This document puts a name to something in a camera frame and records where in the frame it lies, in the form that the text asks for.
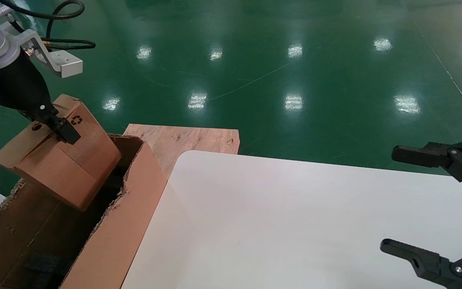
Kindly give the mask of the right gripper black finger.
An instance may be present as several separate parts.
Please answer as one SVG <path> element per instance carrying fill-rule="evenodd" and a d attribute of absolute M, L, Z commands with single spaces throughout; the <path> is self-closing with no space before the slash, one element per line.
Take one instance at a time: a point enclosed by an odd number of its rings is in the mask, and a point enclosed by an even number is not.
<path fill-rule="evenodd" d="M 433 251 L 390 238 L 381 241 L 380 250 L 385 254 L 408 261 L 419 278 L 441 285 L 446 289 L 462 289 L 462 258 L 452 262 Z"/>
<path fill-rule="evenodd" d="M 421 167 L 441 167 L 462 183 L 462 142 L 452 145 L 429 142 L 423 148 L 396 146 L 391 159 Z"/>

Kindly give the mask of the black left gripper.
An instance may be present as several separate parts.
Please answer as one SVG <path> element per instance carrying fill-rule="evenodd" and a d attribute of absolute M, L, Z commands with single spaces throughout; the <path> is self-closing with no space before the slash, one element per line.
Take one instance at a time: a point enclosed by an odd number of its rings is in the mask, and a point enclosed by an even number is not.
<path fill-rule="evenodd" d="M 24 51 L 0 69 L 0 106 L 18 110 L 27 118 L 48 125 L 66 143 L 74 145 L 80 139 L 68 120 L 57 117 L 46 81 Z"/>

